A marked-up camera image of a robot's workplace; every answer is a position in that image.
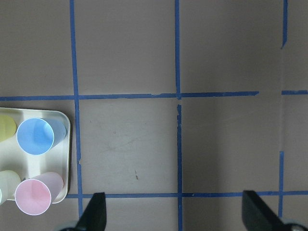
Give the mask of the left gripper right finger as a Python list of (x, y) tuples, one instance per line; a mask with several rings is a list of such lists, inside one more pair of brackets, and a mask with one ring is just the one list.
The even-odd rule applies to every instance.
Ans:
[(255, 191), (243, 191), (242, 221), (247, 231), (289, 230)]

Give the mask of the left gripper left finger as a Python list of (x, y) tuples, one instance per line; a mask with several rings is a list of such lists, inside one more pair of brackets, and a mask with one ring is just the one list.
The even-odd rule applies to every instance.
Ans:
[(94, 193), (83, 212), (75, 231), (104, 231), (106, 228), (105, 193)]

